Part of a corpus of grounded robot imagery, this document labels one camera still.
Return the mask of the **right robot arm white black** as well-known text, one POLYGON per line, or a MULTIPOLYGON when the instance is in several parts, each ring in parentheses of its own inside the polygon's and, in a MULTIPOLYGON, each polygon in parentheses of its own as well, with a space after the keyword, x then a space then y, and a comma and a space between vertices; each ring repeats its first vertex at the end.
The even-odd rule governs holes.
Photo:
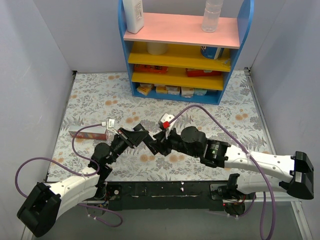
POLYGON ((229 168, 256 172, 252 177, 240 174, 229 176, 226 186, 217 189, 222 197, 237 199, 253 192, 285 192, 301 200, 314 198, 314 167, 305 152, 294 155, 271 155, 243 150, 224 141, 209 139, 194 126, 186 127, 180 134, 175 128, 155 134, 147 146, 155 153, 167 156, 171 151, 198 158, 211 168, 229 168))

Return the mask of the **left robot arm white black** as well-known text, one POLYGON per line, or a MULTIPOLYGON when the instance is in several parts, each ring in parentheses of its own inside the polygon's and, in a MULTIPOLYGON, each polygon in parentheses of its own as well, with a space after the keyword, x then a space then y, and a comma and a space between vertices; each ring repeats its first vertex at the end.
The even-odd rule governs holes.
POLYGON ((106 196, 106 178, 112 172, 110 164, 127 149, 137 147, 149 132, 138 124, 134 130, 119 128, 111 144, 101 142, 95 146, 90 163, 80 172, 53 184, 39 182, 26 195, 17 212, 17 218, 35 237, 45 235, 66 211, 84 200, 101 200, 106 196))

